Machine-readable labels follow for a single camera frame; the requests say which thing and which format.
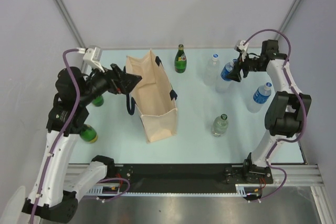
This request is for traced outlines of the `blue label water bottle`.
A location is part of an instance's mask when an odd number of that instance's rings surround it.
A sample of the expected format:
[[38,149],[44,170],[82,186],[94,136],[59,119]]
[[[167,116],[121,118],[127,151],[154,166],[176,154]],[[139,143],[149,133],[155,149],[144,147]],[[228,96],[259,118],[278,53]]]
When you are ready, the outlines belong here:
[[233,70],[234,63],[236,62],[236,59],[233,59],[232,61],[228,62],[226,65],[224,65],[221,73],[216,79],[215,84],[215,90],[219,93],[226,92],[226,90],[229,88],[231,84],[231,79],[227,79],[227,75]]

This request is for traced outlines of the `clear unlabelled plastic water bottle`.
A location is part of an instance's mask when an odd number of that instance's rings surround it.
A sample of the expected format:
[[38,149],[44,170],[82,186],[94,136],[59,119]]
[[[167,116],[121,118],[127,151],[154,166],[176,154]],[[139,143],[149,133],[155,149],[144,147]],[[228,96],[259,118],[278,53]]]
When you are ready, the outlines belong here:
[[208,59],[204,71],[203,81],[206,86],[211,86],[215,83],[219,67],[220,67],[219,55],[213,54],[212,57]]

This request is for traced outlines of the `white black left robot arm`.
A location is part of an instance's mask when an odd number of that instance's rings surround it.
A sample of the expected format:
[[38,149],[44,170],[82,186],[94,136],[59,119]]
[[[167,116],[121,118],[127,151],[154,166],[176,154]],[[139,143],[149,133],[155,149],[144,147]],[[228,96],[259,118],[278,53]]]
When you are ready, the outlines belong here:
[[89,115],[87,106],[105,92],[129,95],[141,79],[116,64],[110,69],[95,69],[87,78],[77,67],[66,67],[59,72],[55,83],[57,93],[48,114],[43,162],[23,205],[23,213],[68,223],[89,189],[102,180],[118,179],[114,160],[97,155],[84,172],[68,185],[64,184],[73,148]]

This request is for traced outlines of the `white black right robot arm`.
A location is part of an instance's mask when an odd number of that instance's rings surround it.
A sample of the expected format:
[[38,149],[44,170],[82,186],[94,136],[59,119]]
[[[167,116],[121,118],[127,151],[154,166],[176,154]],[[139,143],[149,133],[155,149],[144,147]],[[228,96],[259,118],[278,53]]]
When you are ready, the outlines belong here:
[[265,115],[265,134],[256,149],[249,153],[239,171],[242,180],[257,184],[262,179],[272,182],[271,157],[284,142],[292,143],[294,135],[300,136],[306,126],[311,96],[303,94],[290,72],[288,55],[279,52],[278,41],[262,43],[259,56],[250,57],[248,42],[240,40],[235,46],[239,57],[228,79],[240,82],[250,72],[266,72],[271,78],[275,96]]

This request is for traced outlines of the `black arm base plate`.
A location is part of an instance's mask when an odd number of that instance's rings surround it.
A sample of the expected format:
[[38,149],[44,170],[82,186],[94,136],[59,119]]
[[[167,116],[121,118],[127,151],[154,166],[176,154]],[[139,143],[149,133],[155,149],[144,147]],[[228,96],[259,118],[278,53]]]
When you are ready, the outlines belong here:
[[236,184],[273,183],[270,168],[249,172],[242,164],[119,164],[108,177],[120,175],[130,182],[130,193],[232,193]]

